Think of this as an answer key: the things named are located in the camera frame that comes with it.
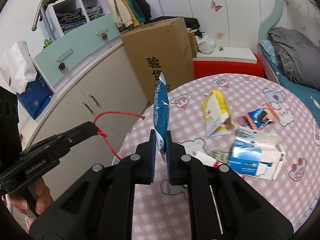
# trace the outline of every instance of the screw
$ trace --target screw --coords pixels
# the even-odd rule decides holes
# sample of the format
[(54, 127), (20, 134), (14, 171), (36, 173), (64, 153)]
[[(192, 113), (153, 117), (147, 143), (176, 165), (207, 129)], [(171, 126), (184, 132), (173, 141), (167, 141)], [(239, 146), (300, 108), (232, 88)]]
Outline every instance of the screw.
[(140, 155), (139, 154), (132, 154), (130, 156), (130, 159), (133, 160), (133, 161), (137, 161), (140, 159)]
[(183, 155), (181, 156), (181, 160), (183, 160), (184, 162), (188, 162), (191, 160), (191, 157), (189, 155)]
[(228, 172), (229, 171), (229, 167), (227, 165), (220, 165), (219, 166), (219, 170), (222, 172)]
[(93, 171), (101, 171), (102, 170), (102, 165), (101, 164), (95, 164), (92, 166)]

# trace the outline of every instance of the white paper bag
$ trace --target white paper bag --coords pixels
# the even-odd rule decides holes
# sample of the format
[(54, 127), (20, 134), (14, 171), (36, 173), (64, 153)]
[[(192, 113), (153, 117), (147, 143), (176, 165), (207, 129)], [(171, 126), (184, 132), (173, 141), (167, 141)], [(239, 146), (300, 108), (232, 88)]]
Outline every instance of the white paper bag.
[(25, 41), (17, 41), (0, 58), (0, 74), (13, 93), (23, 93), (28, 82), (36, 80), (37, 71)]

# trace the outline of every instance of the cardboard box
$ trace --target cardboard box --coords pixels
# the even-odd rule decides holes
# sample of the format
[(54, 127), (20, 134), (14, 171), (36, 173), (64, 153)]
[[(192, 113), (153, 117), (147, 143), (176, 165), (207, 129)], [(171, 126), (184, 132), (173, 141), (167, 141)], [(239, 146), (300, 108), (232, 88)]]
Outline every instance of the cardboard box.
[(121, 39), (150, 103), (154, 101), (162, 72), (167, 91), (195, 79), (188, 31), (182, 17), (138, 27)]
[(192, 57), (197, 57), (198, 54), (198, 45), (196, 41), (196, 36), (194, 33), (189, 34), (190, 47), (192, 52)]

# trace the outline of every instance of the light blue drawer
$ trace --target light blue drawer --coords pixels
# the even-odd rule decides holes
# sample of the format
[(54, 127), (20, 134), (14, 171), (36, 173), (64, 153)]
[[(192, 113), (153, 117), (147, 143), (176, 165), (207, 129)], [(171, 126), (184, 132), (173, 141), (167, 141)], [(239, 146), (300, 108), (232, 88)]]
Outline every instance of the light blue drawer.
[(77, 28), (83, 40), (83, 46), (91, 54), (120, 35), (111, 14), (102, 16)]
[[(75, 29), (41, 51), (35, 60), (47, 81), (54, 86), (70, 69), (88, 55), (79, 31)], [(65, 64), (65, 70), (59, 69), (58, 61)]]

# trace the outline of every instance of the round table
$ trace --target round table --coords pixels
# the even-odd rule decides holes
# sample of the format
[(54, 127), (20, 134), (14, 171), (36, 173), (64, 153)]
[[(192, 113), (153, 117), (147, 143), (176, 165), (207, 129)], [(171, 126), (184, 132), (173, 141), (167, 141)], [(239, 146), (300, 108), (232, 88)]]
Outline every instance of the round table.
[[(187, 153), (213, 149), (230, 151), (232, 134), (208, 138), (204, 132), (201, 103), (211, 90), (220, 90), (234, 123), (244, 125), (245, 113), (269, 102), (280, 117), (263, 131), (278, 134), (286, 157), (276, 180), (246, 177), (245, 180), (293, 225), (306, 221), (319, 199), (319, 127), (307, 107), (291, 92), (269, 80), (242, 74), (219, 74), (200, 78), (169, 92), (169, 128), (173, 142)], [(133, 154), (136, 146), (149, 140), (153, 129), (153, 105), (127, 134), (119, 155)], [(132, 239), (191, 239), (188, 195), (184, 187), (167, 187), (166, 164), (156, 154), (154, 183), (136, 185)]]

